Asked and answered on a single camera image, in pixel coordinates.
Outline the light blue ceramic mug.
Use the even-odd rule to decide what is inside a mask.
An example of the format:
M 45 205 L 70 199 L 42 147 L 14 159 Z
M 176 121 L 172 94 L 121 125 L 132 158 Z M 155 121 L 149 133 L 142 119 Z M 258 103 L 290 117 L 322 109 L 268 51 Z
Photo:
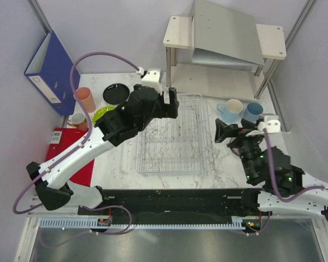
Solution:
M 233 123 L 239 119 L 243 104 L 239 100 L 230 99 L 225 104 L 218 104 L 216 108 L 225 123 Z

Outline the light blue tumbler cup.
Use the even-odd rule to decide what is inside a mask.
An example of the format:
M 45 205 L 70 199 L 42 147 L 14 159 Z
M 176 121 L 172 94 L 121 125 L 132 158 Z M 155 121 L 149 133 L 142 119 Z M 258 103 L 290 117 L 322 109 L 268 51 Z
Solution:
M 243 118 L 249 122 L 255 123 L 262 113 L 263 107 L 261 104 L 256 102 L 249 103 L 244 111 Z

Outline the white wire dish rack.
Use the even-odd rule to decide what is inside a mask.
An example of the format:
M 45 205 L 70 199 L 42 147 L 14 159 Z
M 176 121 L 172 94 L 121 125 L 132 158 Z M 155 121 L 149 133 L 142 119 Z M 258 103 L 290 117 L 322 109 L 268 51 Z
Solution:
M 208 120 L 201 94 L 178 94 L 178 117 L 154 119 L 137 136 L 136 171 L 151 174 L 207 172 Z

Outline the black plate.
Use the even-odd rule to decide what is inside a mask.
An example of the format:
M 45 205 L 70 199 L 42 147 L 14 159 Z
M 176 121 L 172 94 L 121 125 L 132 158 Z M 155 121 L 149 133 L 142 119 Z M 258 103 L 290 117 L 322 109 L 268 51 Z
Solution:
M 105 88 L 102 97 L 104 101 L 111 105 L 118 105 L 125 102 L 130 95 L 130 89 L 121 83 L 114 83 Z

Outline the lime green plate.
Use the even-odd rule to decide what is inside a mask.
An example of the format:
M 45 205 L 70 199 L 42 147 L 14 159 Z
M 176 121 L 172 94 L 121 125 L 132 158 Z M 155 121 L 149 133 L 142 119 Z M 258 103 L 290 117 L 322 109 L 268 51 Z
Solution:
M 114 106 L 105 106 L 96 111 L 93 117 L 93 124 L 96 124 L 96 121 L 99 120 L 106 112 L 114 110 Z

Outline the pink tumbler cup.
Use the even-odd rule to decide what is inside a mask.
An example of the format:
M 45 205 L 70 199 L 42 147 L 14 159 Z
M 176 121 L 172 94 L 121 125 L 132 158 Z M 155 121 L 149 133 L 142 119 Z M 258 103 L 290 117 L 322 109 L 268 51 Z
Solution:
M 88 113 L 93 113 L 96 110 L 95 101 L 89 88 L 79 87 L 76 89 L 76 94 L 74 94 L 73 97 L 74 99 L 77 99 L 77 97 L 80 99 Z

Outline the pink dotted mug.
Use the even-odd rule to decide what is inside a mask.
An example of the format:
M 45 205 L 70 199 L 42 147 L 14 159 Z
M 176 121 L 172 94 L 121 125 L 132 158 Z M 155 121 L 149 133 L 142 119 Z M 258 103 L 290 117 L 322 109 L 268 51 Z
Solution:
M 67 124 L 84 132 L 88 131 L 89 129 L 86 116 L 83 113 L 77 113 L 72 115 L 72 117 L 68 120 Z

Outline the brown patterned bowl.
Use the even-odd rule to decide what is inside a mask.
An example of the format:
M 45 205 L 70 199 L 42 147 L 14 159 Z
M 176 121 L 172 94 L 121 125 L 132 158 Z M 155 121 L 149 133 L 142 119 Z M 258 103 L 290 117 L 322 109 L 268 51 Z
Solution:
M 231 151 L 232 151 L 237 157 L 240 157 L 241 154 L 243 153 L 243 151 L 240 150 L 240 149 L 237 148 L 237 147 L 233 147 L 233 148 L 231 148 Z

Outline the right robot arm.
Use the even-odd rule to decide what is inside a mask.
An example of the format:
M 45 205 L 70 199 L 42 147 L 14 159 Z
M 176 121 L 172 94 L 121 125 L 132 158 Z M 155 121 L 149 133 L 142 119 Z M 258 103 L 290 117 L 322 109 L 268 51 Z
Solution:
M 228 148 L 236 149 L 247 184 L 262 184 L 255 198 L 239 201 L 240 210 L 252 215 L 258 209 L 273 213 L 304 213 L 323 216 L 328 223 L 328 183 L 291 164 L 290 156 L 272 146 L 271 134 L 281 131 L 277 115 L 259 117 L 256 123 L 245 119 L 242 125 L 215 120 L 215 142 L 230 139 Z

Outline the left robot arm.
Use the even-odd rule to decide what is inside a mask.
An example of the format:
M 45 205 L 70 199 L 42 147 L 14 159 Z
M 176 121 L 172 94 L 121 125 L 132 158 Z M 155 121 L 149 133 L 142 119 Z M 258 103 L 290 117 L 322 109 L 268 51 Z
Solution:
M 128 101 L 106 112 L 89 132 L 53 159 L 29 163 L 38 198 L 49 211 L 66 204 L 86 206 L 98 215 L 109 209 L 101 187 L 72 184 L 69 179 L 99 155 L 135 137 L 155 118 L 177 118 L 179 102 L 175 88 L 169 88 L 169 103 L 151 87 L 136 85 Z

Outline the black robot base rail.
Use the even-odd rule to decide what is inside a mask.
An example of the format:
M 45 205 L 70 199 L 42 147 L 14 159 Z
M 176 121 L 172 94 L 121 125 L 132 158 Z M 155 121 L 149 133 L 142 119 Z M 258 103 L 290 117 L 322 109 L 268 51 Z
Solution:
M 79 215 L 111 215 L 117 222 L 230 222 L 232 217 L 267 217 L 257 202 L 259 189 L 115 189 L 103 190 L 95 211 Z

